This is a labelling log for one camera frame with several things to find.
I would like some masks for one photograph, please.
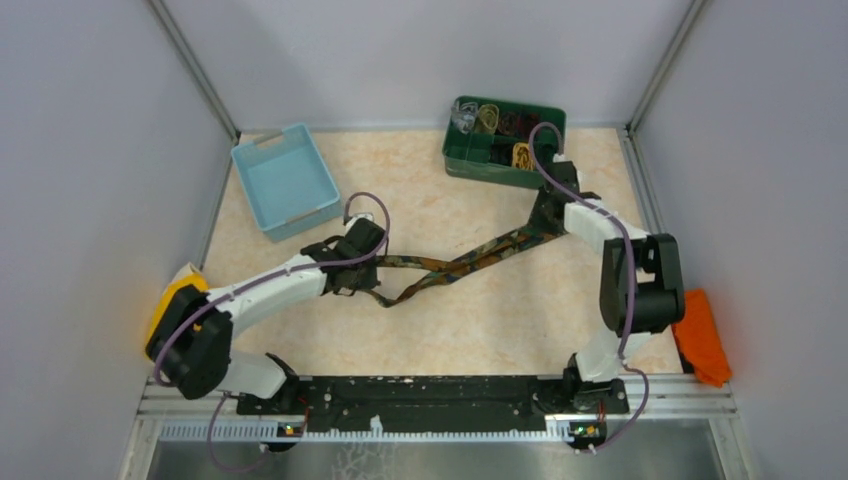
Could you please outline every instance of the beige tabletop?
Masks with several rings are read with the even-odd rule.
[[[462,180],[445,173],[443,131],[314,135],[342,197],[366,190],[388,206],[390,253],[445,260],[527,221],[536,192]],[[566,156],[586,174],[581,185],[639,225],[618,137],[612,129],[573,129]],[[353,212],[379,208],[357,199]],[[235,169],[230,172],[204,272],[212,286],[275,267],[311,243],[343,233],[337,219],[279,243],[256,227]],[[593,332],[600,257],[566,235],[450,286],[433,287],[392,308],[366,294],[325,295],[281,311],[236,340],[272,352],[307,375],[556,374]],[[394,297],[422,271],[381,269],[378,291]],[[679,373],[670,331],[631,362],[649,373]]]

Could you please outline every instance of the blue tray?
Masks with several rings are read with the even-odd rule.
[[[271,241],[342,215],[339,189],[306,125],[239,145],[232,157],[256,225]]]

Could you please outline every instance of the orange towel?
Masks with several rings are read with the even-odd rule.
[[[727,364],[713,313],[702,289],[686,292],[686,315],[671,326],[677,346],[695,368],[695,377],[720,387],[733,375]]]

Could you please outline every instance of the white wall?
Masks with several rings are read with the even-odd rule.
[[[848,3],[716,1],[639,135],[762,478],[848,468]]]
[[[447,123],[475,94],[630,119],[690,0],[167,0],[243,129]]]
[[[117,475],[228,140],[140,0],[0,17],[0,477]]]

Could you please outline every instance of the fabric strap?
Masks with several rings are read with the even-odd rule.
[[[430,273],[406,287],[397,298],[387,298],[374,290],[361,290],[377,300],[383,307],[393,307],[411,298],[416,293],[436,285],[450,285],[472,273],[492,266],[516,253],[530,250],[547,243],[562,233],[543,233],[529,225],[516,228],[498,238],[490,240],[455,259],[446,262],[434,258],[416,257],[411,255],[384,255],[377,257],[377,267],[380,268],[416,268]]]

